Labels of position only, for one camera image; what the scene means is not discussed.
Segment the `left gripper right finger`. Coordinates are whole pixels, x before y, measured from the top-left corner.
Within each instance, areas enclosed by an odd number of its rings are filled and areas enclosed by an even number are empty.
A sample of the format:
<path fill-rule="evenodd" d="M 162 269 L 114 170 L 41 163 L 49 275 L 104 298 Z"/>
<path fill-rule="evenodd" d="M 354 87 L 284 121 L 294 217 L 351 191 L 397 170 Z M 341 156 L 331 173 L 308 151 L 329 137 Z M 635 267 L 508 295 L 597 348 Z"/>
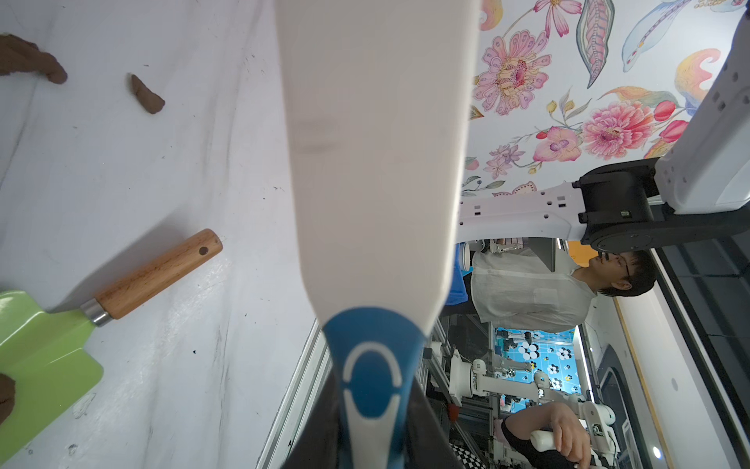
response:
<path fill-rule="evenodd" d="M 406 414 L 405 468 L 462 469 L 419 383 L 412 383 Z"/>

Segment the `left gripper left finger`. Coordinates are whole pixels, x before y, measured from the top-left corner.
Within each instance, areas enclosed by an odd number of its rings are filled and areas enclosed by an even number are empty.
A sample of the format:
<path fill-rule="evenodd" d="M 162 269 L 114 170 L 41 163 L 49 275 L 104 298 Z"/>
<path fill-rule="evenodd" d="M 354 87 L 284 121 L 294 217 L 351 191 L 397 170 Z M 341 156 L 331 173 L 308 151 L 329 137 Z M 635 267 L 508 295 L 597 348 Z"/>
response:
<path fill-rule="evenodd" d="M 349 467 L 345 452 L 343 400 L 339 380 L 330 371 L 302 434 L 296 439 L 283 469 L 336 469 Z"/>

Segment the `green trowel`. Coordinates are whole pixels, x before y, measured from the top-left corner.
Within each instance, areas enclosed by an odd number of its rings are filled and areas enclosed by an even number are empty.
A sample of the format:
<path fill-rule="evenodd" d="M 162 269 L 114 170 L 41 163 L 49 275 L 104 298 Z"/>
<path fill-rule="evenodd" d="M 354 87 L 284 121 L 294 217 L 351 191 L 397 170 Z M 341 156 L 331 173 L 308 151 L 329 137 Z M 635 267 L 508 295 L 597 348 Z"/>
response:
<path fill-rule="evenodd" d="M 205 229 L 102 289 L 47 313 L 25 291 L 1 295 L 1 459 L 7 461 L 104 376 L 84 349 L 92 333 L 132 313 L 223 249 Z"/>

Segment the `white blue cleaning brush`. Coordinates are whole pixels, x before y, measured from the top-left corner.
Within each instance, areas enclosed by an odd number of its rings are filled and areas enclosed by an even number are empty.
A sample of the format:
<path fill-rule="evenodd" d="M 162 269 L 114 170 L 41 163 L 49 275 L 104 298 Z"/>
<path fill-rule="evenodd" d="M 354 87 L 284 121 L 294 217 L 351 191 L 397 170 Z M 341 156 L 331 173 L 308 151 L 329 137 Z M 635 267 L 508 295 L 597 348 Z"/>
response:
<path fill-rule="evenodd" d="M 479 17 L 476 1 L 275 3 L 300 269 L 348 468 L 405 468 L 451 285 Z"/>

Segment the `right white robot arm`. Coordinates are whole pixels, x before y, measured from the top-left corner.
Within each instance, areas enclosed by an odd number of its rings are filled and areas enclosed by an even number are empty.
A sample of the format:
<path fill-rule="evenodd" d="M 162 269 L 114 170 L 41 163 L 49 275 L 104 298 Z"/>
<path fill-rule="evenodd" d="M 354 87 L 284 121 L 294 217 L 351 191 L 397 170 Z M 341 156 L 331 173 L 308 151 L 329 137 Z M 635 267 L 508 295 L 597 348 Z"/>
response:
<path fill-rule="evenodd" d="M 749 227 L 749 18 L 676 144 L 574 182 L 459 205 L 457 242 L 558 238 L 603 253 L 657 248 Z"/>

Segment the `person hand on controller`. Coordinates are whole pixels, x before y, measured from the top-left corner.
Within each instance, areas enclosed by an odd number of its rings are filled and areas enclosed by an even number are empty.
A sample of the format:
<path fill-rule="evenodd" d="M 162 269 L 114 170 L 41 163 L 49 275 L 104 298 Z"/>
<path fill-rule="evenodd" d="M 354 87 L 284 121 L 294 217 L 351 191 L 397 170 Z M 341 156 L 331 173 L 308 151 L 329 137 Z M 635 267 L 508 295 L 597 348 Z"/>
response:
<path fill-rule="evenodd" d="M 591 464 L 591 440 L 577 415 L 565 404 L 549 405 L 550 425 L 558 453 L 580 469 Z"/>

